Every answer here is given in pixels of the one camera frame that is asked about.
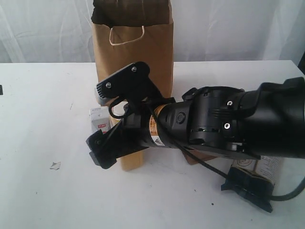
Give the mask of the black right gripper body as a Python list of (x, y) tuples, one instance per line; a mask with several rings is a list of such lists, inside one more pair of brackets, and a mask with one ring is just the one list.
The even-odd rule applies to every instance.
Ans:
[(116, 160), (149, 147), (155, 147), (149, 133), (150, 112), (117, 113), (120, 121), (108, 133), (104, 142), (104, 159)]

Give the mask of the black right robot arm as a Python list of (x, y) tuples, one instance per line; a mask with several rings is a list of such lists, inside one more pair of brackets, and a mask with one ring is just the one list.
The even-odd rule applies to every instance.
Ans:
[(86, 143), (96, 165), (149, 147), (193, 150), (232, 159), (305, 157), (305, 80), (262, 83), (257, 90), (214, 86), (192, 88), (181, 102), (146, 89), (119, 90), (114, 104), (128, 101), (125, 114), (108, 132)]

